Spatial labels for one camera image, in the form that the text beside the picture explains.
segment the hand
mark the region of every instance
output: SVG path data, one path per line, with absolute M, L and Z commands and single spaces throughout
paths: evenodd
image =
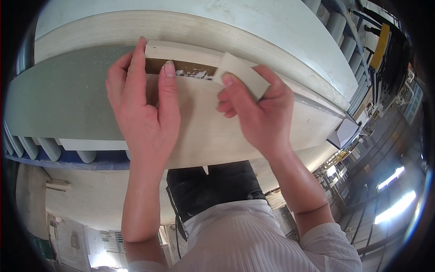
M 107 96 L 131 159 L 164 166 L 175 146 L 180 129 L 180 109 L 175 68 L 172 61 L 162 67 L 158 79 L 159 108 L 147 104 L 145 46 L 140 37 L 134 52 L 117 60 L 106 79 Z
M 222 81 L 226 89 L 217 96 L 220 101 L 217 110 L 224 112 L 227 118 L 238 115 L 246 140 L 267 160 L 279 158 L 292 151 L 293 91 L 267 66 L 252 69 L 271 84 L 261 100 L 255 103 L 243 82 L 225 73 Z

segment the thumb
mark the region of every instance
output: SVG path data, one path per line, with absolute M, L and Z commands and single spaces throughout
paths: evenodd
M 259 110 L 245 84 L 238 77 L 225 73 L 222 75 L 222 81 L 239 118 L 249 118 Z
M 160 70 L 159 74 L 159 120 L 171 120 L 179 118 L 180 109 L 178 106 L 178 87 L 175 79 L 175 67 L 171 60 L 168 60 Z

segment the ceiling light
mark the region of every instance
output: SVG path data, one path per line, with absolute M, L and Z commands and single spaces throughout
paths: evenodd
M 404 195 L 396 204 L 394 204 L 391 208 L 376 216 L 375 224 L 379 224 L 385 220 L 390 220 L 396 215 L 402 213 L 414 200 L 415 191 L 407 193 Z
M 388 185 L 388 183 L 390 183 L 390 181 L 392 181 L 393 179 L 395 179 L 396 177 L 398 177 L 400 175 L 400 173 L 402 173 L 405 170 L 405 167 L 400 167 L 396 169 L 396 172 L 394 172 L 393 175 L 391 175 L 391 177 L 387 178 L 386 181 L 384 181 L 383 183 L 378 185 L 378 190 L 381 189 L 382 187 Z

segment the finger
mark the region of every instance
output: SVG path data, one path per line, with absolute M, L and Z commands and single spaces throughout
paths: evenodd
M 268 88 L 268 90 L 263 95 L 263 99 L 275 98 L 281 94 L 285 88 L 281 88 L 280 86 L 285 86 L 285 83 L 282 79 L 269 67 L 266 65 L 258 65 L 252 67 L 257 73 L 259 73 L 267 82 L 269 82 L 272 86 Z
M 228 111 L 228 112 L 226 112 L 225 114 L 224 114 L 224 116 L 226 117 L 226 118 L 233 118 L 234 116 L 236 116 L 237 115 L 237 113 L 236 113 L 236 111 L 234 110 L 234 109 L 232 109 L 232 110 L 230 110 L 230 111 Z
M 159 120 L 172 120 L 178 118 L 180 109 L 178 106 L 178 87 L 175 79 L 175 67 L 168 60 L 159 74 Z
M 218 95 L 217 98 L 219 99 L 219 101 L 228 101 L 230 100 L 230 95 L 228 94 L 228 92 L 223 89 Z
M 140 37 L 128 67 L 124 95 L 127 101 L 132 104 L 139 103 L 145 105 L 147 103 L 145 97 L 147 87 L 147 74 L 145 72 L 146 45 L 147 39 Z
M 119 100 L 125 87 L 127 69 L 130 66 L 133 52 L 120 57 L 107 71 L 106 89 L 107 95 Z
M 227 112 L 233 108 L 234 108 L 234 106 L 233 106 L 233 103 L 231 102 L 231 100 L 230 101 L 221 101 L 217 105 L 217 110 L 219 112 Z
M 250 118 L 260 110 L 252 100 L 251 94 L 245 84 L 240 79 L 231 73 L 225 73 L 222 76 L 222 81 L 225 87 L 227 87 L 226 91 L 240 119 Z

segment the sanding block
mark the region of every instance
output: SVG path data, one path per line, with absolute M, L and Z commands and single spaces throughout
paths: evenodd
M 223 85 L 222 75 L 226 72 L 232 73 L 246 85 L 255 102 L 263 97 L 270 86 L 269 82 L 254 69 L 228 52 L 222 57 L 221 63 L 214 73 L 213 81 Z

